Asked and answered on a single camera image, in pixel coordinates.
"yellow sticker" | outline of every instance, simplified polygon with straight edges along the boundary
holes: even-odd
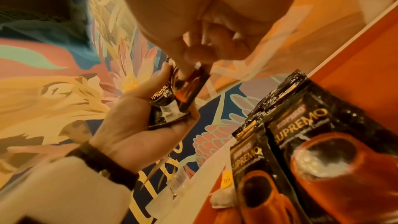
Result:
[[[221,180],[221,188],[227,188],[232,184],[232,172],[223,170],[223,178]]]

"orange cup image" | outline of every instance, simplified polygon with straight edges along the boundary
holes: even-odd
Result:
[[[299,224],[292,202],[278,192],[262,170],[246,174],[238,186],[240,212],[245,224]]]
[[[353,136],[318,135],[293,153],[291,171],[308,194],[342,224],[398,218],[398,158]]]

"colorful mural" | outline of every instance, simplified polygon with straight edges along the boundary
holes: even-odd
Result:
[[[142,190],[155,164],[140,172],[125,223],[156,221],[145,206],[174,167],[192,177],[288,73],[309,73],[394,1],[296,0],[249,58],[216,63],[196,99],[200,121]],[[0,186],[90,139],[123,92],[156,75],[166,59],[123,0],[88,0],[87,7],[92,45],[85,47],[36,23],[0,27],[0,37],[13,38],[0,39]]]

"white sleeve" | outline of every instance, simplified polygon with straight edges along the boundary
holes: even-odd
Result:
[[[35,169],[0,199],[0,223],[30,217],[44,224],[120,224],[131,192],[76,157]]]

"black wristband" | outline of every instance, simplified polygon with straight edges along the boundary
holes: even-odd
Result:
[[[98,173],[106,170],[110,174],[108,177],[110,181],[115,182],[116,184],[122,184],[131,191],[134,189],[139,178],[138,174],[134,174],[131,171],[121,167],[119,164],[100,152],[88,142],[80,145],[66,156],[75,156],[82,159],[88,167]]]

